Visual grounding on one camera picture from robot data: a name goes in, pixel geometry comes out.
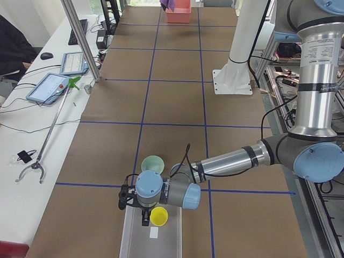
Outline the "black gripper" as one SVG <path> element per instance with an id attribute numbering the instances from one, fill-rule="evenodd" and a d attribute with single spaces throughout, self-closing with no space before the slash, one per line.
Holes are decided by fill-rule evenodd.
<path id="1" fill-rule="evenodd" d="M 137 195 L 135 194 L 134 185 L 123 184 L 120 188 L 118 197 L 119 197 L 118 207 L 120 210 L 126 209 L 127 206 L 139 207 Z M 149 226 L 150 211 L 142 210 L 141 215 L 142 215 L 141 225 Z"/>

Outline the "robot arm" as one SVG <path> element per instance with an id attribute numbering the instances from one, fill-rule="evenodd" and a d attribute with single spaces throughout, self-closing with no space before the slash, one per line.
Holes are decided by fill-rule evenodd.
<path id="1" fill-rule="evenodd" d="M 118 207 L 142 211 L 142 225 L 153 220 L 158 204 L 196 209 L 200 184 L 213 178 L 237 176 L 262 164 L 281 164 L 314 183 L 332 180 L 343 170 L 343 151 L 336 144 L 331 119 L 338 59 L 343 35 L 343 1 L 278 1 L 275 38 L 300 42 L 296 120 L 290 131 L 261 137 L 251 146 L 190 162 L 185 155 L 168 177 L 147 169 L 135 185 L 124 182 Z"/>

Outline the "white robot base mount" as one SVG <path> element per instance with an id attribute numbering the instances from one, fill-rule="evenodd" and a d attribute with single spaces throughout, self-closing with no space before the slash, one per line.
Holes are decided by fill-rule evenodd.
<path id="1" fill-rule="evenodd" d="M 213 70 L 213 86 L 216 95 L 252 95 L 248 59 L 255 47 L 260 25 L 264 22 L 269 1 L 242 2 L 227 64 Z"/>

